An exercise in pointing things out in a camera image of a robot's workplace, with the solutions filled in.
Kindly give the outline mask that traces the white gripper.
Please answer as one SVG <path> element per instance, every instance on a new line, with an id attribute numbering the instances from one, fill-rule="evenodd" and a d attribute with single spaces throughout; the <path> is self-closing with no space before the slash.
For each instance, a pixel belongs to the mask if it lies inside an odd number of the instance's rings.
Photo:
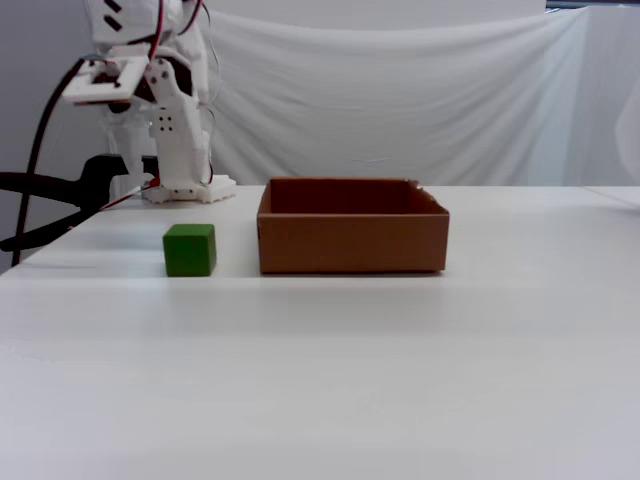
<path id="1" fill-rule="evenodd" d="M 157 134 L 160 189 L 166 194 L 208 194 L 210 137 L 200 113 L 200 92 L 189 61 L 161 54 L 108 58 L 105 102 L 116 150 L 131 174 L 146 174 L 147 141 Z"/>

